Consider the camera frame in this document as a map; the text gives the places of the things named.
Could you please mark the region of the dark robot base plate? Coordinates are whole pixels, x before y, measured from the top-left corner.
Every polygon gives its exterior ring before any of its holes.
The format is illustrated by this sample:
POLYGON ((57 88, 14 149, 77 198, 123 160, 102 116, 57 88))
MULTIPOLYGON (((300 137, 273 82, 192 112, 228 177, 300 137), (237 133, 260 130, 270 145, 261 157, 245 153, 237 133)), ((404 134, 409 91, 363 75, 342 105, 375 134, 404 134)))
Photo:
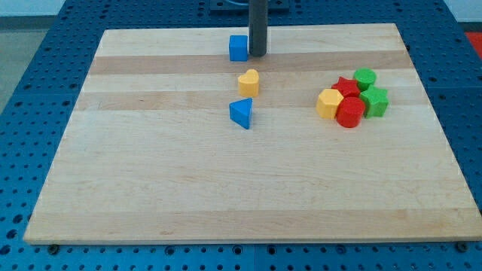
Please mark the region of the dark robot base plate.
MULTIPOLYGON (((249 0, 208 0, 206 1, 211 13, 224 11, 248 11, 249 0)), ((268 0, 268 11, 288 11, 289 0, 268 0)))

